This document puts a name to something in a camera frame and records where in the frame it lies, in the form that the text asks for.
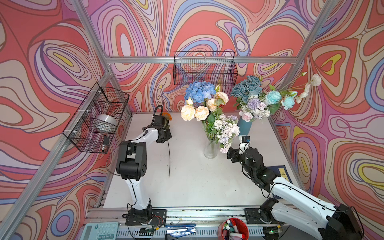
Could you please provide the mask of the orange flower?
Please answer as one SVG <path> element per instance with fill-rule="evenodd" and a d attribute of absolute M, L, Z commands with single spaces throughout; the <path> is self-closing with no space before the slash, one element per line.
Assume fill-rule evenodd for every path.
<path fill-rule="evenodd" d="M 172 116 L 171 116 L 171 114 L 166 113 L 166 112 L 162 113 L 162 116 L 163 116 L 164 119 L 165 119 L 165 129 L 166 129 L 166 130 L 169 130 L 169 129 L 170 129 L 170 121 L 172 121 Z M 170 177 L 170 171 L 171 171 L 171 157 L 170 157 L 170 159 L 169 159 L 169 177 Z"/>

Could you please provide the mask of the clear glass vase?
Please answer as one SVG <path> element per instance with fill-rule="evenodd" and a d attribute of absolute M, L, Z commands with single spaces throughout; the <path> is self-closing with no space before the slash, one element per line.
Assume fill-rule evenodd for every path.
<path fill-rule="evenodd" d="M 204 148 L 204 156 L 207 159 L 214 159 L 219 152 L 219 144 L 215 140 L 209 140 Z"/>

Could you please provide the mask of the green white filler bunch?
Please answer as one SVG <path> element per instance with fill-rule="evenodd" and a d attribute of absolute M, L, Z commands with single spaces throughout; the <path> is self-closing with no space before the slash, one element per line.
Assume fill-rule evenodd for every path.
<path fill-rule="evenodd" d="M 226 116 L 224 114 L 210 115 L 205 123 L 205 132 L 209 140 L 219 144 L 219 151 L 226 154 L 234 138 L 240 135 L 239 119 L 235 115 Z"/>

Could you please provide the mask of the teal ceramic vase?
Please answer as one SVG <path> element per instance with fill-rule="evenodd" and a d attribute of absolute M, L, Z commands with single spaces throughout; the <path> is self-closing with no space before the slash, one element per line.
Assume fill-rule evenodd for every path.
<path fill-rule="evenodd" d="M 238 126 L 239 126 L 239 130 L 240 130 L 240 135 L 246 136 L 249 134 L 250 129 L 252 127 L 252 121 L 246 122 L 243 119 L 239 119 Z"/>

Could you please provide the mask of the blue hydrangea stem with leaves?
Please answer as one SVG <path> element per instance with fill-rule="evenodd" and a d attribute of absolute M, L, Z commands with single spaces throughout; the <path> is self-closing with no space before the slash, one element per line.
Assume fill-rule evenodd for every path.
<path fill-rule="evenodd" d="M 193 103 L 201 104 L 216 95 L 215 86 L 209 82 L 193 82 L 186 89 L 185 100 L 191 99 Z"/>

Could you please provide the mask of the blue hydrangea bunch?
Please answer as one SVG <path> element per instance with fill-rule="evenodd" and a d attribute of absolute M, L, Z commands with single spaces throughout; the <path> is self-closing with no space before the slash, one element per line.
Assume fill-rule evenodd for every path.
<path fill-rule="evenodd" d="M 256 76 L 247 76 L 245 80 L 236 84 L 230 95 L 236 99 L 239 111 L 252 113 L 252 120 L 262 120 L 275 114 L 280 108 L 282 95 L 273 85 L 268 90 L 262 87 L 262 79 Z"/>

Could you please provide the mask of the peach carnation stem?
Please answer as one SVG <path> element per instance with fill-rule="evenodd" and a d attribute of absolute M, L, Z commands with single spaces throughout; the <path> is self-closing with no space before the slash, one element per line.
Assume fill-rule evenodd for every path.
<path fill-rule="evenodd" d="M 203 130 L 207 138 L 212 140 L 208 123 L 208 117 L 211 111 L 207 107 L 207 100 L 208 99 L 204 99 L 201 103 L 198 103 L 193 102 L 192 98 L 188 98 L 185 105 L 182 107 L 181 117 L 184 121 L 191 121 L 195 119 L 200 122 L 203 125 Z"/>

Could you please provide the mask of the pink rose stem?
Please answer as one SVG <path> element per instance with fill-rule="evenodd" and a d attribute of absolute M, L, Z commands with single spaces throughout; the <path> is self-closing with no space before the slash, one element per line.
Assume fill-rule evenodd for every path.
<path fill-rule="evenodd" d="M 247 123 L 251 122 L 254 118 L 253 114 L 249 112 L 240 111 L 239 115 L 241 116 L 241 119 Z"/>

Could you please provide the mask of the cream peach rose stem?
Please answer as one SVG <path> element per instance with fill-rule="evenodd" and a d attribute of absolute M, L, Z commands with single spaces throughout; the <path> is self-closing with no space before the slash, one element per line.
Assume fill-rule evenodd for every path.
<path fill-rule="evenodd" d="M 228 103 L 229 97 L 225 92 L 222 92 L 220 86 L 215 87 L 216 94 L 212 99 L 207 99 L 205 106 L 211 111 L 217 111 L 221 106 Z"/>

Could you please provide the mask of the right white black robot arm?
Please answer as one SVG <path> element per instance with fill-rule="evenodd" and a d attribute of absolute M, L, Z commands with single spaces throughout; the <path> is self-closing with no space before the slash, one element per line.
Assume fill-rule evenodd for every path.
<path fill-rule="evenodd" d="M 361 240 L 364 231 L 355 209 L 344 204 L 335 206 L 316 198 L 265 167 L 263 156 L 256 148 L 242 143 L 229 148 L 227 158 L 240 163 L 243 174 L 268 198 L 259 208 L 262 222 L 283 222 L 317 240 Z"/>

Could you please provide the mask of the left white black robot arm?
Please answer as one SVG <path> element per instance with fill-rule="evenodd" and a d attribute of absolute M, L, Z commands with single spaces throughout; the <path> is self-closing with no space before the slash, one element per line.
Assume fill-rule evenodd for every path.
<path fill-rule="evenodd" d="M 163 144 L 171 138 L 169 119 L 161 114 L 154 115 L 151 124 L 143 127 L 137 137 L 120 144 L 116 173 L 128 185 L 132 198 L 126 213 L 128 224 L 147 225 L 159 219 L 153 214 L 151 199 L 142 191 L 140 180 L 147 172 L 149 146 Z"/>

